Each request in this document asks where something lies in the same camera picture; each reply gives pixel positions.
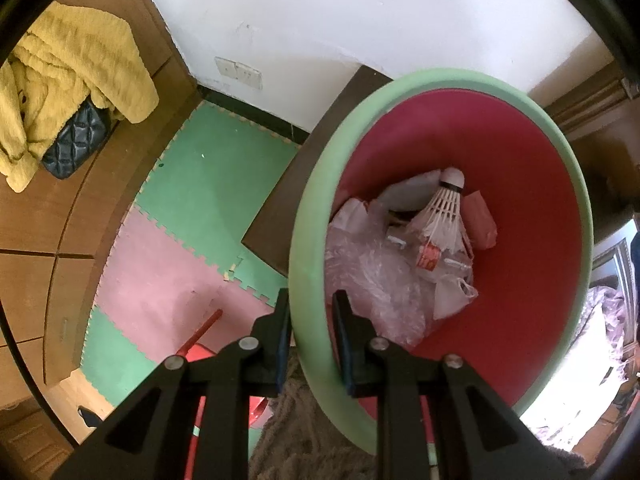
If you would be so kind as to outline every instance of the pink foam mat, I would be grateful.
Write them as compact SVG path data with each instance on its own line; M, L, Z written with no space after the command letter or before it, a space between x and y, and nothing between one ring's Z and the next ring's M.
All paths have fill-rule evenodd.
M155 362L177 351L217 308L222 317L199 340L213 351L247 335L255 318L273 311L135 206L111 248L95 303Z

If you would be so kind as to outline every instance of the metal bolt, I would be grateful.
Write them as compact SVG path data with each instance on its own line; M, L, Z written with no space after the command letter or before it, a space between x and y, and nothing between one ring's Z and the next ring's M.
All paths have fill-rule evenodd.
M389 348L389 341L383 337L375 337L369 341L369 346L373 350L379 350L382 352Z
M462 360L462 357L455 354L447 354L444 356L444 364L446 364L449 368L462 368L462 365L465 362Z
M240 341L238 341L238 345L242 350L255 350L256 348L258 348L259 344L260 341L252 336L243 337Z
M182 368L184 364L184 357L179 355L170 355L167 359L164 360L164 367L167 370L178 370Z

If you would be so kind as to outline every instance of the black handbag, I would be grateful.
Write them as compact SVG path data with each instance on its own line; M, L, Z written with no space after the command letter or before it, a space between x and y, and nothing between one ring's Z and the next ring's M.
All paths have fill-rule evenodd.
M42 165L56 178L71 176L111 135L108 110L96 108L91 98L82 102L42 157Z

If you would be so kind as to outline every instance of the puzzle mat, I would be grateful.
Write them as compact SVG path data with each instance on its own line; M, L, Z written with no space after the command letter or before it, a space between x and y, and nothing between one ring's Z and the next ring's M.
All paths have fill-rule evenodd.
M169 143L136 204L221 275L273 306L286 279L241 239L296 152L289 139L206 103Z
M111 248L95 303L155 364L174 354L217 309L222 317L200 339L214 352L248 335L257 317L272 312L135 206Z
M121 403L156 364L139 352L94 305L89 317L80 368L92 386L113 406ZM248 455L262 430L249 428Z

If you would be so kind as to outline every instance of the wall socket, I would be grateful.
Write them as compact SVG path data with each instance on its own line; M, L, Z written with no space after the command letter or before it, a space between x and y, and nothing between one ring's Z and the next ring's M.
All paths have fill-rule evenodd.
M216 66L223 76L237 79L251 88L262 90L262 74L255 68L223 57L216 57Z

